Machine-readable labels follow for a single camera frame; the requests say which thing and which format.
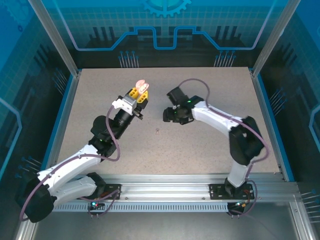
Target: glass panel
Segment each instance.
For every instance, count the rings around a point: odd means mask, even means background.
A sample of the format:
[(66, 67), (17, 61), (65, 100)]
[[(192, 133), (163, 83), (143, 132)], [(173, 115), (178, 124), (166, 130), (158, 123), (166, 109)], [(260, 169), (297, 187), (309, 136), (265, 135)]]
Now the glass panel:
[(28, 1), (0, 3), (0, 232), (11, 240), (19, 179), (39, 170), (70, 73)]
[[(320, 2), (301, 1), (262, 68), (270, 113), (302, 193), (320, 192)], [(319, 205), (313, 193), (307, 207)], [(319, 223), (315, 223), (320, 233)]]
[(44, 0), (79, 68), (252, 67), (287, 0)]

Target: gear logo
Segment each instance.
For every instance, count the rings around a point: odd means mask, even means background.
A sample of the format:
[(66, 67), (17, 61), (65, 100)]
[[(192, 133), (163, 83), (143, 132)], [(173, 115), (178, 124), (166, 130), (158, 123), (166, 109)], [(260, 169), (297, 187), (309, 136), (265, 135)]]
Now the gear logo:
[(181, 10), (186, 10), (191, 0), (142, 0), (141, 3), (144, 5), (144, 10), (149, 10), (150, 14), (166, 18), (180, 14)]
[(19, 25), (23, 24), (30, 14), (27, 0), (0, 0), (0, 6), (5, 6), (11, 17), (13, 17)]

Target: blue frame edge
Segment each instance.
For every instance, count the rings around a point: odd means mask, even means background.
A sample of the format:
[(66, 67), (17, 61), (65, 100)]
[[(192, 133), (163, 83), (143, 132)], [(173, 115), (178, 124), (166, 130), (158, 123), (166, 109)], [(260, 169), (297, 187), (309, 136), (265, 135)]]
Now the blue frame edge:
[(66, 85), (66, 88), (65, 88), (65, 91), (64, 91), (64, 94), (63, 94), (62, 102), (61, 102), (58, 114), (56, 116), (56, 119), (55, 119), (55, 123), (54, 123), (53, 129), (52, 129), (51, 137), (50, 137), (50, 140), (49, 140), (49, 143), (48, 143), (48, 147), (46, 148), (46, 151), (45, 151), (45, 154), (44, 154), (43, 162), (42, 162), (42, 165), (41, 165), (41, 170), (45, 170), (47, 168), (49, 155), (50, 155), (50, 152), (52, 150), (54, 139), (55, 139), (55, 137), (57, 135), (58, 126), (59, 126), (60, 121), (61, 121), (62, 112), (63, 112), (63, 110), (65, 108), (65, 105), (66, 105), (67, 96), (69, 94), (70, 86), (71, 86), (71, 83), (73, 81), (73, 78), (74, 78), (73, 75), (70, 74), (68, 83)]
[(262, 94), (263, 94), (265, 105), (266, 105), (268, 114), (270, 116), (271, 124), (272, 124), (273, 130), (274, 130), (274, 133), (275, 133), (275, 138), (276, 138), (276, 141), (277, 141), (277, 143), (279, 145), (280, 153), (281, 153), (281, 156), (282, 156), (282, 159), (283, 159), (283, 164), (284, 164), (284, 167), (285, 167), (285, 169), (283, 169), (283, 171), (286, 171), (286, 174), (288, 176), (289, 182), (294, 182), (295, 178), (294, 178), (294, 175), (292, 173), (292, 170), (291, 170), (291, 167), (290, 167), (290, 163), (289, 163), (289, 160), (288, 160), (288, 156), (287, 156), (287, 153), (286, 153), (286, 150), (285, 150), (285, 147), (284, 147), (284, 143), (282, 142), (282, 139), (281, 139), (281, 136), (280, 136), (280, 132), (279, 132), (279, 129), (278, 129), (278, 126), (277, 126), (277, 123), (276, 123), (276, 119), (275, 119), (275, 116), (274, 116), (274, 114), (272, 112), (272, 109), (271, 109), (271, 106), (270, 106), (270, 102), (268, 101), (268, 95), (267, 95), (267, 92), (266, 92), (266, 89), (265, 89), (265, 85), (263, 83), (263, 80), (261, 78), (260, 73), (257, 75), (257, 79), (258, 79), (259, 85), (261, 87), (261, 91), (262, 91)]

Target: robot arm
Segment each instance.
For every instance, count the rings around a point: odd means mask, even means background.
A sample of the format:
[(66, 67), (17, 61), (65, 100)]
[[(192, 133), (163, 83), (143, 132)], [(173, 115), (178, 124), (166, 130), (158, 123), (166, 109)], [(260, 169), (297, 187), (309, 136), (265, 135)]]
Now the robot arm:
[[(147, 88), (141, 91), (134, 87), (124, 97), (119, 96), (112, 103), (113, 107), (119, 111), (113, 119), (108, 118), (107, 120), (117, 140), (120, 139), (134, 117), (142, 120), (141, 111), (148, 103)], [(37, 174), (28, 172), (23, 176), (15, 196), (15, 201), (21, 208), (35, 187), (49, 176), (36, 189), (26, 205), (24, 213), (31, 222), (41, 221), (52, 212), (54, 207), (60, 204), (81, 197), (90, 200), (99, 199), (106, 195), (105, 193), (110, 193), (109, 186), (106, 186), (104, 180), (97, 173), (88, 173), (89, 168), (104, 160), (100, 156), (110, 157), (117, 149), (107, 129), (106, 118), (102, 115), (94, 120), (91, 129), (93, 138), (77, 153)], [(79, 174), (87, 175), (78, 180), (70, 181)]]
[[(229, 138), (230, 154), (234, 161), (225, 181), (225, 189), (230, 196), (233, 196), (236, 189), (246, 182), (246, 175), (250, 168), (251, 160), (260, 154), (264, 145), (253, 133), (243, 126), (208, 109), (206, 102), (201, 97), (193, 96), (189, 98), (179, 87), (171, 90), (167, 96), (172, 102), (173, 107), (168, 107), (164, 110), (164, 122), (173, 121), (174, 123), (184, 125), (197, 120), (212, 126)], [(261, 135), (252, 117), (241, 118), (232, 116), (213, 106), (209, 105), (209, 107), (239, 122), (245, 123)]]

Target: aluminum frame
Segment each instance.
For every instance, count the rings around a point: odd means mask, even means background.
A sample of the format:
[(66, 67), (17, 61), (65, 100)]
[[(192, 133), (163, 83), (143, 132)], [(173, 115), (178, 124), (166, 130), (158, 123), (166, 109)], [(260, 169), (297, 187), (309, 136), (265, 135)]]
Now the aluminum frame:
[[(49, 16), (46, 8), (40, 0), (29, 0), (32, 8), (39, 17), (42, 25), (49, 34), (52, 42), (57, 48), (63, 61), (67, 65), (73, 76), (78, 75), (78, 69), (68, 52), (57, 28)], [(295, 182), (286, 182), (286, 169), (284, 168), (283, 159), (277, 147), (277, 141), (274, 132), (272, 132), (271, 121), (268, 118), (265, 101), (261, 95), (261, 88), (256, 77), (271, 51), (276, 45), (282, 31), (288, 24), (291, 16), (296, 10), (300, 0), (290, 0), (283, 10), (277, 24), (275, 25), (266, 45), (261, 51), (253, 67), (253, 84), (257, 92), (260, 107), (265, 117), (268, 131), (271, 133), (270, 138), (272, 146), (275, 149), (277, 161), (281, 165), (282, 173), (253, 173), (250, 177), (256, 181), (258, 187), (258, 203), (262, 202), (286, 202), (290, 203), (292, 218), (295, 222), (298, 235), (301, 240), (313, 240), (315, 234), (308, 219), (308, 215), (302, 202), (298, 185)], [(68, 122), (71, 106), (76, 94), (77, 83), (72, 85), (72, 90), (68, 94), (66, 107), (61, 116), (61, 125), (57, 130), (55, 142), (50, 152), (47, 167), (55, 162), (58, 156), (61, 142), (64, 136), (65, 126)], [(122, 184), (122, 193), (120, 202), (193, 202), (205, 203), (212, 202), (209, 196), (208, 184), (223, 183), (227, 177), (226, 174), (202, 174), (202, 175), (104, 175), (102, 176), (108, 183)], [(31, 240), (36, 230), (37, 224), (30, 221), (20, 224), (16, 240)]]
[(287, 24), (289, 23), (292, 15), (295, 13), (299, 3), (301, 0), (288, 0), (287, 4), (285, 5), (279, 19), (277, 20), (268, 40), (266, 41), (265, 45), (263, 46), (260, 55), (258, 56), (253, 68), (252, 74), (254, 77), (258, 76), (262, 67), (265, 65), (269, 55), (271, 54), (272, 50), (274, 49), (275, 45), (277, 44), (279, 38), (281, 37), (282, 33), (284, 32)]
[(60, 54), (62, 60), (67, 66), (68, 70), (72, 76), (77, 77), (78, 68), (67, 49), (62, 37), (60, 36), (58, 29), (56, 28), (53, 20), (51, 19), (46, 7), (41, 0), (28, 0), (31, 7), (33, 8), (35, 14), (39, 18), (42, 26), (44, 27), (46, 33), (49, 35), (52, 43)]

